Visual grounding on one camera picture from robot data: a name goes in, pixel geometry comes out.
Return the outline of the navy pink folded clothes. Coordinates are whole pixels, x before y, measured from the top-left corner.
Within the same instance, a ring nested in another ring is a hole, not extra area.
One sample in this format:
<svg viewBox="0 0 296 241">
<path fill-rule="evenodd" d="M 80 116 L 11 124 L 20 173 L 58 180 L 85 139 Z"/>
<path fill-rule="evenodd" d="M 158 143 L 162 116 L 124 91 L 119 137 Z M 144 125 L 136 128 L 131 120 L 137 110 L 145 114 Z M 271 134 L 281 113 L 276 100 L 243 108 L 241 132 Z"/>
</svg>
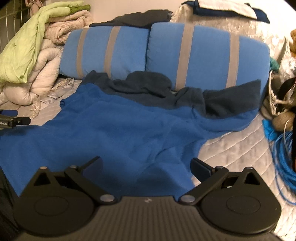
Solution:
<svg viewBox="0 0 296 241">
<path fill-rule="evenodd" d="M 193 9 L 193 14 L 199 16 L 242 17 L 269 24 L 267 14 L 261 9 L 253 8 L 249 3 L 235 1 L 185 1 L 182 5 Z"/>
</svg>

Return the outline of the black garment behind pillows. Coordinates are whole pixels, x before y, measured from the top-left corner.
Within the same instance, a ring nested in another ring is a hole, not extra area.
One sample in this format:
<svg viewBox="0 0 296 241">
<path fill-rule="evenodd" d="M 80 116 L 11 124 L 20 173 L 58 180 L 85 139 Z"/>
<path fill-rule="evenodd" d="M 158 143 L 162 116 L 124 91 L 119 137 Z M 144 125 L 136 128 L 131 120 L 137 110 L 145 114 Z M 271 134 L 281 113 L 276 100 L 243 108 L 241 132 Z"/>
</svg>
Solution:
<svg viewBox="0 0 296 241">
<path fill-rule="evenodd" d="M 92 23 L 89 27 L 99 27 L 99 26 L 111 26 L 111 27 L 135 27 L 150 29 L 154 23 L 169 22 L 172 17 L 173 12 L 167 9 L 151 9 L 144 13 L 136 12 L 131 14 L 124 14 L 122 16 L 117 16 L 116 18 L 101 22 Z"/>
</svg>

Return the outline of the black bag clutter pile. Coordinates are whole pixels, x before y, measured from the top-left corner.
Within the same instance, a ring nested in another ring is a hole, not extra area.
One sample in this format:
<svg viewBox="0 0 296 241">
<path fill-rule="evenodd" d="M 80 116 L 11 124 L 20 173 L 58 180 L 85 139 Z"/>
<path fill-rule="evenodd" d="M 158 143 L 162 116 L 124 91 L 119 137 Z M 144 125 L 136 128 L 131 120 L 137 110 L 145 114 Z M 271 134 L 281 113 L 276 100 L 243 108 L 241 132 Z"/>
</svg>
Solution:
<svg viewBox="0 0 296 241">
<path fill-rule="evenodd" d="M 291 131 L 295 123 L 295 78 L 281 80 L 276 71 L 269 72 L 266 96 L 260 113 L 278 132 Z"/>
</svg>

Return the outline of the beige folded comforter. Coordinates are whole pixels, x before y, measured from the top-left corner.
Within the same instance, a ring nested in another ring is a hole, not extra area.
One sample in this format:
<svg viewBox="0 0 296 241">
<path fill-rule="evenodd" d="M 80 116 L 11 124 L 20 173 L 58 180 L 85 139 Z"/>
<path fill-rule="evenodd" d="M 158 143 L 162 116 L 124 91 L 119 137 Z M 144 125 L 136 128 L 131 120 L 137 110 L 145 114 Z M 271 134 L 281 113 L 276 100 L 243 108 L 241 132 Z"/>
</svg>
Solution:
<svg viewBox="0 0 296 241">
<path fill-rule="evenodd" d="M 91 13 L 86 9 L 70 16 L 51 18 L 46 24 L 41 49 L 27 83 L 1 84 L 1 104 L 10 101 L 30 105 L 50 91 L 58 77 L 63 48 L 70 33 L 92 22 Z"/>
</svg>

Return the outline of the left blue striped pillow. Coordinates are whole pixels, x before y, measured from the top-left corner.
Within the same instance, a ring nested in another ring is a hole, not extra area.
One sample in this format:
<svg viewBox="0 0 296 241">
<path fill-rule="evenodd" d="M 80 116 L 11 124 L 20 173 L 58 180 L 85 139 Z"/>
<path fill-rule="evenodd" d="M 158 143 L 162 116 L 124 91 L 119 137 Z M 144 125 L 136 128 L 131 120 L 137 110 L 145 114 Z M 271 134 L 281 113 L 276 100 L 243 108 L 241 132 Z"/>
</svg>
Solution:
<svg viewBox="0 0 296 241">
<path fill-rule="evenodd" d="M 144 71 L 149 30 L 134 27 L 90 27 L 74 30 L 64 45 L 60 74 L 82 79 L 89 72 L 124 80 Z"/>
</svg>

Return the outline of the right blue striped pillow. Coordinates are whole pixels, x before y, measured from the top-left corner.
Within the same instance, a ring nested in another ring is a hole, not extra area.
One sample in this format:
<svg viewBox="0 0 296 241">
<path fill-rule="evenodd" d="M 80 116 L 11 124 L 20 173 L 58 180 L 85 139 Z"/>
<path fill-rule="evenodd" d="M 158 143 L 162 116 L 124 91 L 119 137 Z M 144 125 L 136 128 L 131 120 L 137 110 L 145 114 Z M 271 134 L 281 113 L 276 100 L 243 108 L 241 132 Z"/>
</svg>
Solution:
<svg viewBox="0 0 296 241">
<path fill-rule="evenodd" d="M 221 90 L 260 80 L 269 73 L 266 44 L 215 28 L 181 23 L 152 25 L 146 70 L 171 80 L 172 89 Z"/>
</svg>

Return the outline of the blue striped pillow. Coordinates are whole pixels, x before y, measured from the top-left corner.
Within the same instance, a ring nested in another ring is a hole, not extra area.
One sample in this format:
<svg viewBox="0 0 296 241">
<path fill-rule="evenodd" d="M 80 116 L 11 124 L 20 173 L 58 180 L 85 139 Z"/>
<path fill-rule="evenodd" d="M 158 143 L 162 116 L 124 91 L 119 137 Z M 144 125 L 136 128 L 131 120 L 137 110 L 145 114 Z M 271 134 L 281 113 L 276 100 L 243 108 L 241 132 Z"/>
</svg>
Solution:
<svg viewBox="0 0 296 241">
<path fill-rule="evenodd" d="M 90 27 L 74 30 L 64 45 L 60 74 L 82 79 L 89 72 L 124 80 L 144 71 L 149 30 L 134 27 Z"/>
<path fill-rule="evenodd" d="M 152 25 L 146 70 L 171 80 L 172 89 L 221 90 L 260 80 L 269 73 L 266 44 L 215 28 L 181 23 Z"/>
</svg>

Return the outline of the light green blanket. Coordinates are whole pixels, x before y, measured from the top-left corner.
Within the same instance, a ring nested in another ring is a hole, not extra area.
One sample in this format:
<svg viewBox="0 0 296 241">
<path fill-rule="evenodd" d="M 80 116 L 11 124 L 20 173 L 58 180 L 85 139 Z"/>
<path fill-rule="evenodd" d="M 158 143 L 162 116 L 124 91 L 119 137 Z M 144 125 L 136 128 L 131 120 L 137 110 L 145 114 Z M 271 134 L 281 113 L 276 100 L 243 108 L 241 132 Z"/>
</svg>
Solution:
<svg viewBox="0 0 296 241">
<path fill-rule="evenodd" d="M 41 49 L 46 24 L 51 18 L 90 10 L 84 1 L 60 1 L 41 7 L 18 30 L 1 52 L 1 84 L 27 83 Z"/>
</svg>

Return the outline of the silver patterned cushion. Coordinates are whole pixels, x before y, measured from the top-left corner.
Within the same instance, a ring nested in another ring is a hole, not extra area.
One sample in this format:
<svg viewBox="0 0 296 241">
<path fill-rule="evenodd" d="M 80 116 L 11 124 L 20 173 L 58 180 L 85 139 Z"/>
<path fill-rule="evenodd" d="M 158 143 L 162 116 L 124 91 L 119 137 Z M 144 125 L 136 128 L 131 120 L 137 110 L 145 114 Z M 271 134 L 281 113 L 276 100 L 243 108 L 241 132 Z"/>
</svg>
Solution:
<svg viewBox="0 0 296 241">
<path fill-rule="evenodd" d="M 270 56 L 278 63 L 291 57 L 287 37 L 276 32 L 270 24 L 249 20 L 243 17 L 199 16 L 187 4 L 180 6 L 172 15 L 171 23 L 189 23 L 224 30 L 262 41 L 269 47 Z"/>
</svg>

